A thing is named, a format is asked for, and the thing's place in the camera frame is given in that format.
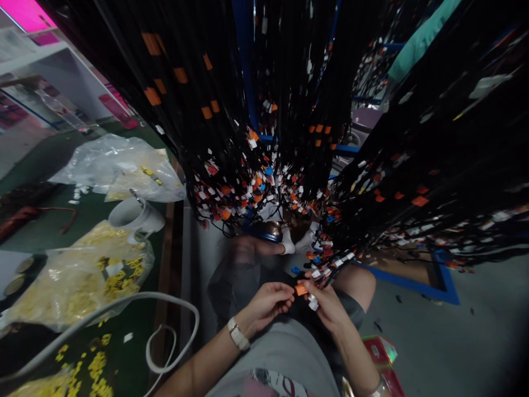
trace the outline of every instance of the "pink light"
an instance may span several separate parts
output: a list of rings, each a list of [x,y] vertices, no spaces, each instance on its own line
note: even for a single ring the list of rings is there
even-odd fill
[[[41,17],[51,26],[57,26],[35,0],[0,0],[0,6],[27,32],[49,29]]]

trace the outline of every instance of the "white mug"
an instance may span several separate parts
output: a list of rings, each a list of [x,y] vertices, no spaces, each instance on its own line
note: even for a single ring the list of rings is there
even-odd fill
[[[120,202],[109,215],[110,226],[118,229],[131,230],[127,237],[129,244],[140,244],[149,236],[165,225],[165,218],[155,210],[144,198],[138,198],[143,203],[143,208],[134,198]]]

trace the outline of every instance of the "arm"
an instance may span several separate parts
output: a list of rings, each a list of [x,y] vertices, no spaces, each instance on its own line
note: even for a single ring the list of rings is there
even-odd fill
[[[330,285],[320,290],[309,281],[298,281],[298,283],[304,283],[307,291],[318,299],[320,306],[316,313],[334,339],[354,395],[357,397],[371,395],[380,384],[380,375],[336,292]],[[390,397],[391,394],[385,391],[383,396]]]
[[[294,301],[294,289],[283,283],[264,284],[251,302],[235,316],[243,335],[251,340],[279,313],[286,313]],[[210,391],[240,354],[223,327],[211,341],[178,369],[155,397],[202,397]]]

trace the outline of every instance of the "gray shorts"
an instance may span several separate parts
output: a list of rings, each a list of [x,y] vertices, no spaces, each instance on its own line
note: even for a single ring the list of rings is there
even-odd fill
[[[281,269],[266,268],[258,258],[255,258],[253,263],[235,263],[233,256],[229,253],[220,262],[208,286],[209,300],[217,314],[219,329],[248,305],[264,283],[279,281],[294,287],[297,280]],[[364,309],[350,295],[340,290],[336,290],[336,295],[355,327],[359,329],[365,317]],[[327,357],[338,390],[342,390],[342,377],[347,378],[347,373],[331,334],[318,315],[309,308],[303,297],[296,297],[296,302],[292,305],[288,315],[311,332]]]

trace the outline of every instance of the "white cable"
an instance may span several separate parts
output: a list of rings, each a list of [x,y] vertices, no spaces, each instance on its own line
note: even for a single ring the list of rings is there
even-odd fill
[[[147,341],[147,346],[145,347],[146,349],[146,352],[145,352],[145,358],[147,359],[147,363],[149,362],[150,360],[150,341],[152,338],[154,338],[158,332],[160,332],[160,330],[162,328],[167,328],[168,330],[170,330],[172,332],[172,348],[171,348],[171,352],[169,353],[169,358],[167,358],[167,362],[165,363],[165,367],[167,367],[167,365],[169,365],[169,362],[171,361],[171,358],[172,358],[172,354],[174,353],[175,351],[175,347],[176,347],[176,332],[175,330],[172,328],[172,327],[169,327],[168,325],[165,325],[165,324],[160,324],[160,326],[158,327],[158,329],[156,330],[155,333],[153,333],[149,340]],[[156,387],[156,385],[158,384],[158,382],[160,381],[161,377],[163,376],[164,374],[161,373],[160,375],[158,375],[157,379],[156,379],[156,382],[154,382],[153,386],[149,389],[148,392],[145,393],[145,395],[143,397],[147,397],[149,394],[152,393],[152,391],[154,390],[154,388]]]
[[[153,371],[154,373],[160,374],[160,376],[158,377],[158,379],[154,383],[153,387],[147,392],[147,394],[145,395],[145,397],[146,397],[154,389],[154,387],[156,386],[156,384],[160,380],[161,376],[164,373],[167,373],[167,372],[173,370],[173,368],[175,368],[177,366],[178,362],[180,361],[180,359],[182,359],[182,357],[187,352],[187,350],[189,350],[189,347],[191,346],[191,343],[193,343],[193,340],[195,339],[195,336],[197,335],[198,323],[200,321],[200,315],[198,313],[197,308],[194,305],[192,305],[191,303],[189,303],[189,302],[187,302],[187,301],[185,301],[183,299],[176,298],[176,297],[173,297],[171,295],[167,295],[167,294],[164,294],[164,293],[161,293],[161,292],[138,292],[138,293],[136,293],[134,295],[131,295],[131,296],[128,296],[128,297],[124,297],[124,298],[118,299],[117,301],[109,303],[108,305],[100,308],[99,310],[96,310],[95,312],[87,315],[84,319],[82,319],[81,321],[75,323],[70,328],[68,328],[65,332],[63,332],[59,337],[54,339],[48,346],[46,346],[44,349],[42,349],[42,351],[40,351],[39,354],[37,354],[35,357],[33,357],[31,359],[31,361],[28,362],[24,367],[22,367],[21,369],[19,369],[18,371],[16,371],[15,373],[13,373],[11,375],[8,375],[6,377],[0,378],[0,384],[5,383],[5,382],[9,382],[11,380],[18,379],[18,378],[23,377],[25,375],[28,375],[29,373],[31,373],[32,371],[37,369],[37,367],[39,365],[41,365],[49,356],[54,354],[62,345],[64,345],[64,343],[66,341],[68,341],[73,335],[75,335],[77,333],[77,331],[81,330],[82,328],[84,328],[85,326],[90,324],[92,321],[94,321],[95,319],[100,317],[102,314],[108,312],[111,309],[114,309],[114,307],[119,306],[121,304],[127,304],[127,303],[129,303],[131,301],[136,301],[138,299],[147,299],[147,298],[161,299],[162,301],[167,301],[167,302],[170,302],[170,303],[179,304],[180,306],[184,306],[185,308],[189,309],[195,315],[195,327],[193,328],[193,332],[191,333],[191,337],[189,338],[189,341],[183,347],[182,351],[180,352],[178,357],[176,357],[176,360],[174,360],[174,362],[171,365],[168,365],[168,364],[169,364],[169,361],[171,360],[172,353],[174,352],[175,347],[176,347],[176,332],[175,332],[175,330],[173,328],[167,326],[167,325],[161,325],[158,328],[158,330],[156,330],[150,336],[149,340],[147,341],[147,345],[145,347],[145,359],[147,360],[147,365],[149,366],[149,369],[151,371]],[[173,346],[172,346],[172,349],[171,349],[171,354],[169,354],[169,359],[168,359],[165,367],[158,367],[156,364],[154,364],[154,362],[153,362],[153,360],[152,360],[152,358],[150,356],[150,342],[152,341],[153,337],[162,328],[167,328],[173,333],[174,342],[173,342]]]

